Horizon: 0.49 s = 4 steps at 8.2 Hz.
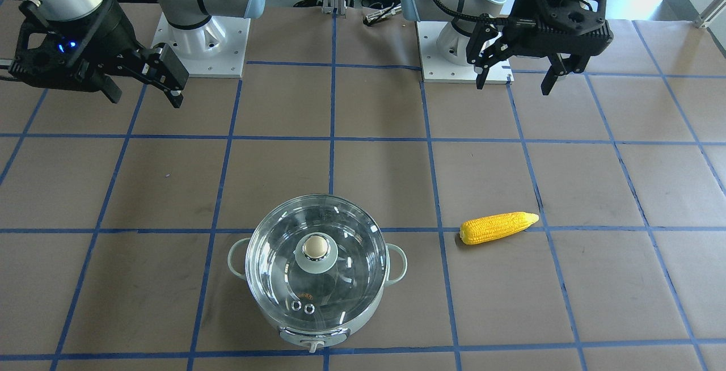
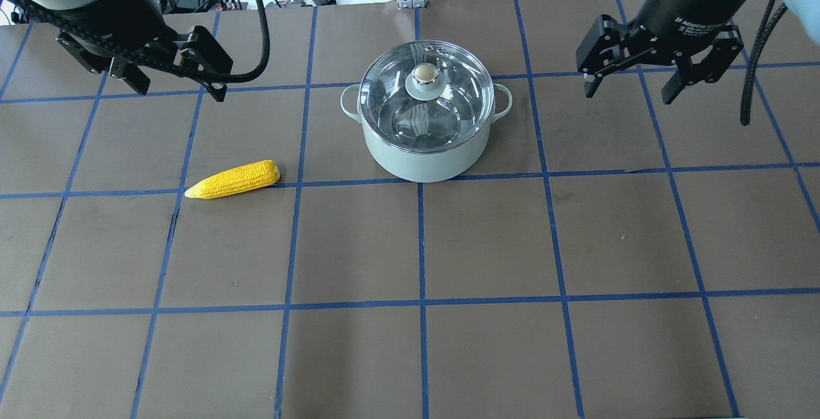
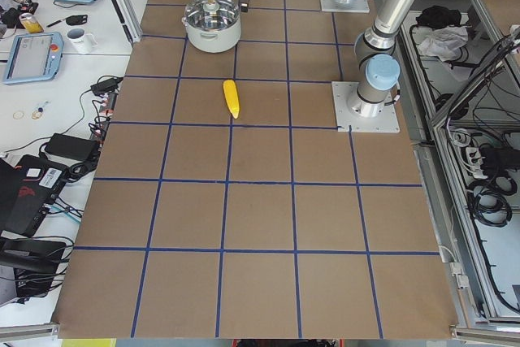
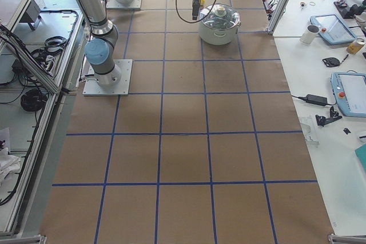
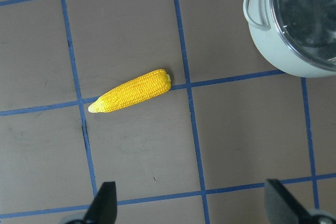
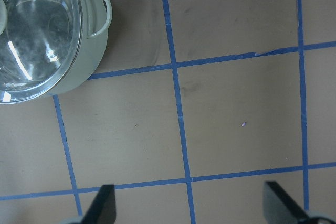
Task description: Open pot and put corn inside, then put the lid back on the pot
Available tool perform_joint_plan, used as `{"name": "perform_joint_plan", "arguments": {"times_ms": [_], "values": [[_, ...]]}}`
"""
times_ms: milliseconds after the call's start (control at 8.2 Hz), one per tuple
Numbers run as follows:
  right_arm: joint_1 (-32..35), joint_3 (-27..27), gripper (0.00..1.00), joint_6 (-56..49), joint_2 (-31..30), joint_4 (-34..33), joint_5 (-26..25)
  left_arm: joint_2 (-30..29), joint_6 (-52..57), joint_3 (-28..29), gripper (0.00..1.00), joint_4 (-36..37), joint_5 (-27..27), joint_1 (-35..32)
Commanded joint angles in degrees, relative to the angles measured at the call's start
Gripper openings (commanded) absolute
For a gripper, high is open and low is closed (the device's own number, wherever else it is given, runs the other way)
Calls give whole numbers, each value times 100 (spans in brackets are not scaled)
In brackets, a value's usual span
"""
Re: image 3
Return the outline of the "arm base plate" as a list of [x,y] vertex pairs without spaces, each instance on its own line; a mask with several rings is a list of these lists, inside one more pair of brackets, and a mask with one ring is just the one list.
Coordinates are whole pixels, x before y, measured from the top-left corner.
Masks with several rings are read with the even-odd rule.
[[364,13],[370,12],[367,0],[320,0],[321,11]]
[[358,96],[358,82],[333,81],[332,97],[339,132],[398,133],[400,126],[391,91],[382,102],[368,103]]

